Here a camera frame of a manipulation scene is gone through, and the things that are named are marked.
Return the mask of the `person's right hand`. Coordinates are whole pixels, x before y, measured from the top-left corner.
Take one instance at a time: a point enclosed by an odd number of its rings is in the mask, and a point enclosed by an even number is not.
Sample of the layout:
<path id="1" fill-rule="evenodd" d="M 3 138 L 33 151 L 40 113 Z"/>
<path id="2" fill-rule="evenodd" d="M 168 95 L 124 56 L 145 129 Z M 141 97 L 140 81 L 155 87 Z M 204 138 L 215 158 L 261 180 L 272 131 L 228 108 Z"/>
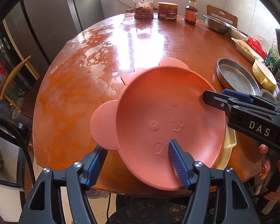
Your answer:
<path id="1" fill-rule="evenodd" d="M 267 178 L 268 174 L 273 173 L 273 165 L 272 161 L 269 157 L 269 147 L 267 147 L 264 144 L 261 144 L 259 147 L 259 152 L 260 154 L 263 154 L 261 163 L 262 163 L 262 172 L 259 176 L 260 179 L 265 179 Z M 277 162 L 277 169 L 280 172 L 280 159 Z M 280 194 L 275 194 L 275 191 L 271 191 L 268 193 L 265 197 L 268 197 L 269 200 L 278 200 L 280 201 Z"/>

